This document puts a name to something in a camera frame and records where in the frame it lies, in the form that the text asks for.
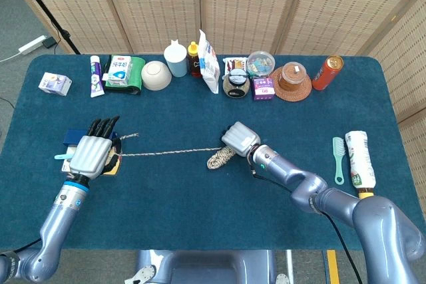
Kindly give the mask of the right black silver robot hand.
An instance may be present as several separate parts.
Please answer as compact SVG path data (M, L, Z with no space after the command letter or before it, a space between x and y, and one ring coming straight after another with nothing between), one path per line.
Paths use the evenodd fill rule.
M246 157L252 147L260 144L259 135L238 121L227 129L221 140L241 157Z

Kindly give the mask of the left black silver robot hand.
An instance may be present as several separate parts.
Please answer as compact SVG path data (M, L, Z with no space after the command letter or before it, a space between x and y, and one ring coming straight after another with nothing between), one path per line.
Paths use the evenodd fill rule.
M118 136L112 138L111 134L119 118L120 116L115 116L92 121L71 159L68 173L71 180L76 182L94 180L116 166L121 151L121 140Z

